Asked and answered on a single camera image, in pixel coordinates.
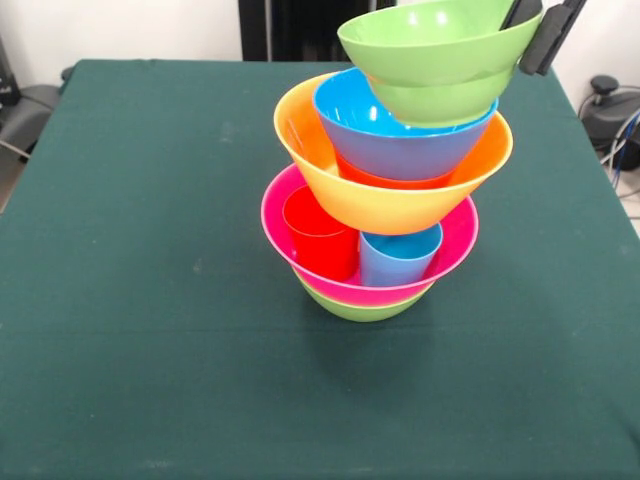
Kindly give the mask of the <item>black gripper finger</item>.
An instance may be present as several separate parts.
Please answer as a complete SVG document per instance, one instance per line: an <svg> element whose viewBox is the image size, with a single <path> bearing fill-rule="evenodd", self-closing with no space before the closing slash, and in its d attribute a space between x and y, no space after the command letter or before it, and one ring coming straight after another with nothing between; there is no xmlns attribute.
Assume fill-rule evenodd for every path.
<svg viewBox="0 0 640 480"><path fill-rule="evenodd" d="M520 59L522 73L530 76L548 73L586 3L586 0L565 0L546 11Z"/></svg>
<svg viewBox="0 0 640 480"><path fill-rule="evenodd" d="M500 26L506 30L524 23L538 15L543 9L541 0L514 0Z"/></svg>

